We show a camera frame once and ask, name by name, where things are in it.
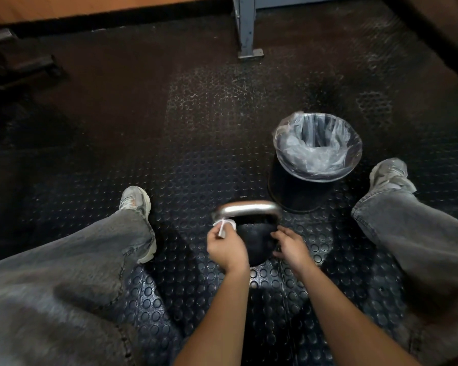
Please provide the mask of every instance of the person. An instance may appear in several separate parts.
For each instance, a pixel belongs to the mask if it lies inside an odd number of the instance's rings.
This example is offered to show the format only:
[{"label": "person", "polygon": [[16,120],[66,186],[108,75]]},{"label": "person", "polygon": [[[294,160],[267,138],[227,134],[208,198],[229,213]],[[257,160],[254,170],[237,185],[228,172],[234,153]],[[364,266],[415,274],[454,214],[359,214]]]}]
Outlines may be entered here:
[{"label": "person", "polygon": [[[400,346],[361,313],[315,265],[302,238],[273,235],[309,294],[338,366],[458,365],[458,220],[427,207],[399,159],[370,174],[370,191],[352,216],[375,244],[388,248],[420,305],[411,306]],[[0,364],[141,364],[136,334],[109,309],[122,297],[124,272],[156,251],[146,192],[131,186],[119,210],[66,238],[0,261]],[[207,251],[226,275],[175,366],[241,363],[250,267],[229,224],[207,235]]]}]

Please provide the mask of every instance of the person's right arm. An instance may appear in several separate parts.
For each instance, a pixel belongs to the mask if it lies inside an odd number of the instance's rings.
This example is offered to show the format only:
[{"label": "person's right arm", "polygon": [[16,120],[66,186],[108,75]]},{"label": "person's right arm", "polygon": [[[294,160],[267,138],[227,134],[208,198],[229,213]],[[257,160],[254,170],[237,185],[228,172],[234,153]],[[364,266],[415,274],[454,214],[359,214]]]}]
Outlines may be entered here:
[{"label": "person's right arm", "polygon": [[371,322],[320,270],[304,241],[291,229],[273,233],[294,275],[304,283],[337,366],[420,366]]}]

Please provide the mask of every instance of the white wipe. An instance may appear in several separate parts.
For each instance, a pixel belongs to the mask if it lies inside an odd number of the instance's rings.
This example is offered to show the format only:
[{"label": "white wipe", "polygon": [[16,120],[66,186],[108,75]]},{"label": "white wipe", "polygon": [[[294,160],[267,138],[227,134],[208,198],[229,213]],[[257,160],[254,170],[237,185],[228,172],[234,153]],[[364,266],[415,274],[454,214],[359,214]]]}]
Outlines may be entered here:
[{"label": "white wipe", "polygon": [[226,223],[230,223],[232,225],[232,228],[235,230],[236,229],[236,222],[234,222],[234,220],[230,220],[229,218],[223,218],[219,221],[215,221],[214,224],[212,226],[215,226],[216,224],[218,224],[220,221],[222,221],[222,224],[221,224],[221,229],[219,230],[219,233],[217,234],[217,236],[219,236],[220,238],[225,238],[226,237],[226,232],[224,231],[223,227]]}]

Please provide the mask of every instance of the hand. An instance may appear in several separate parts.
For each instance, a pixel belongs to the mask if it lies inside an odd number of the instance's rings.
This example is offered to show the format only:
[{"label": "hand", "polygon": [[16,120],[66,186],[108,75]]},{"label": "hand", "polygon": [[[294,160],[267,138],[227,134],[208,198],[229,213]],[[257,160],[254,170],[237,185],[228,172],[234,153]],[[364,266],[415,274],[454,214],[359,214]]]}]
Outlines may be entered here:
[{"label": "hand", "polygon": [[226,238],[221,239],[217,236],[222,222],[218,223],[207,234],[208,256],[215,263],[228,272],[250,270],[250,260],[248,251],[243,240],[232,228],[230,223],[224,224]]},{"label": "hand", "polygon": [[284,258],[290,265],[297,279],[302,278],[302,273],[309,268],[317,267],[302,237],[290,228],[279,226],[278,231],[271,236],[280,243],[281,252],[273,252],[277,258]]}]

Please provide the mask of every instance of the shoe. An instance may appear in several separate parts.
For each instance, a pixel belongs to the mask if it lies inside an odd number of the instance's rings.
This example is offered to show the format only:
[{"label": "shoe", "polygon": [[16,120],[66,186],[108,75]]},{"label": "shoe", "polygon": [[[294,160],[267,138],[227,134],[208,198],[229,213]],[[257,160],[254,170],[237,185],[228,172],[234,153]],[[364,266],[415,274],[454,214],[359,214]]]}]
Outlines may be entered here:
[{"label": "shoe", "polygon": [[407,178],[407,165],[399,158],[382,160],[373,167],[370,173],[370,191],[379,189],[404,189],[411,193],[417,191],[414,184]]},{"label": "shoe", "polygon": [[[149,225],[148,216],[151,211],[151,199],[147,195],[147,192],[141,189],[139,186],[129,186],[122,193],[121,204],[119,205],[119,210],[132,209],[140,213],[147,224]],[[146,263],[154,258],[154,253],[156,253],[156,238],[154,237],[151,240],[151,245],[147,249],[146,254],[138,260],[138,263]]]}]

